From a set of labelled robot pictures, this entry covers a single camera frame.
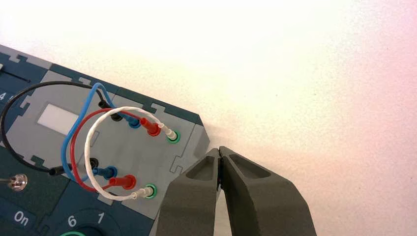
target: white cable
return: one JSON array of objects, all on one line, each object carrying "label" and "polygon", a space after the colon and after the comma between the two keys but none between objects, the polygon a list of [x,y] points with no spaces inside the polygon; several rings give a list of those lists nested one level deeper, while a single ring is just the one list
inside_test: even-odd
[{"label": "white cable", "polygon": [[149,118],[151,118],[152,120],[154,120],[158,126],[165,132],[165,134],[169,137],[169,136],[173,136],[172,133],[175,134],[175,132],[173,132],[171,129],[169,129],[168,127],[166,127],[163,123],[161,123],[161,121],[158,120],[158,118],[156,118],[155,116],[153,116],[151,113],[143,110],[142,108],[139,107],[119,107],[119,108],[114,108],[108,112],[106,112],[105,114],[103,114],[102,116],[100,116],[95,123],[91,126],[87,137],[86,137],[86,144],[84,145],[84,159],[85,159],[85,165],[86,165],[86,170],[87,170],[87,176],[89,177],[91,184],[93,185],[93,187],[97,190],[97,192],[99,192],[101,195],[103,195],[103,197],[107,198],[107,199],[111,199],[111,200],[116,200],[116,201],[124,201],[127,199],[136,199],[137,197],[147,197],[153,194],[153,189],[150,187],[146,187],[146,188],[141,188],[133,193],[131,193],[130,195],[127,196],[114,196],[111,195],[110,193],[104,191],[104,189],[100,186],[100,184],[97,182],[97,180],[94,177],[94,174],[92,173],[91,170],[91,164],[89,161],[90,158],[90,142],[91,142],[91,138],[97,128],[97,126],[104,121],[105,118],[118,113],[120,111],[137,111],[141,114],[144,114],[146,116],[148,116]]}]

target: number 6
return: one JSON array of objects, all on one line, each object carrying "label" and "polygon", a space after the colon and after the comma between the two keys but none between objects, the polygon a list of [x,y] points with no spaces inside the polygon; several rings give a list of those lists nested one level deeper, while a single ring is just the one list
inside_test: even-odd
[{"label": "number 6", "polygon": [[68,217],[68,225],[74,227],[77,224],[77,220],[74,218],[73,215]]}]

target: white surface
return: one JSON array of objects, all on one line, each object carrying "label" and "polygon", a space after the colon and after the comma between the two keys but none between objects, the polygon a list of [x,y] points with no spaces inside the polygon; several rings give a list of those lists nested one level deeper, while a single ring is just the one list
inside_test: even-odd
[{"label": "white surface", "polygon": [[67,135],[77,118],[78,115],[72,112],[48,104],[40,115],[38,123],[63,135]]},{"label": "white surface", "polygon": [[293,181],[320,236],[416,235],[415,0],[240,3],[19,1],[0,43],[200,114],[211,147]]}]

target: metal knob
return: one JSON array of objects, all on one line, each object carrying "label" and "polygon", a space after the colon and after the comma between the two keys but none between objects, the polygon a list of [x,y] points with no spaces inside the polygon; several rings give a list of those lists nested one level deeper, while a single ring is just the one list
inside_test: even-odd
[{"label": "metal knob", "polygon": [[0,183],[7,183],[7,187],[15,192],[19,192],[28,184],[28,177],[25,174],[17,174],[9,179],[0,178]]}]

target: black cable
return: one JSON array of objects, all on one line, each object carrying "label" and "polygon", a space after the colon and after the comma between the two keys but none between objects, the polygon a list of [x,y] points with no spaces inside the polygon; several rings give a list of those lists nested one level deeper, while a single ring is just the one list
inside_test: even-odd
[{"label": "black cable", "polygon": [[[72,86],[77,86],[77,87],[82,87],[82,88],[86,88],[86,89],[91,89],[92,86],[90,85],[85,85],[85,84],[80,84],[80,83],[76,83],[76,82],[70,82],[70,81],[51,81],[51,82],[44,82],[44,83],[40,83],[40,84],[36,84],[33,86],[30,86],[22,91],[20,91],[18,94],[16,94],[12,99],[10,99],[6,105],[4,106],[3,111],[1,112],[0,115],[0,134],[1,134],[1,139],[4,143],[4,147],[6,147],[6,149],[10,152],[10,154],[17,160],[19,161],[21,164],[36,170],[36,171],[41,171],[41,172],[46,172],[49,173],[51,175],[58,175],[57,173],[57,169],[59,169],[59,167],[54,167],[51,169],[48,168],[43,168],[43,167],[38,167],[38,166],[34,166],[26,161],[24,161],[23,158],[20,157],[20,155],[12,148],[12,146],[9,143],[9,140],[6,137],[6,116],[8,111],[10,110],[11,106],[13,105],[13,103],[19,99],[21,96],[25,95],[27,92],[30,92],[34,89],[40,88],[40,87],[45,87],[45,86],[50,86],[50,85],[72,85]],[[98,96],[100,97],[100,101],[104,101],[103,95],[100,93],[99,90],[96,90]]]}]

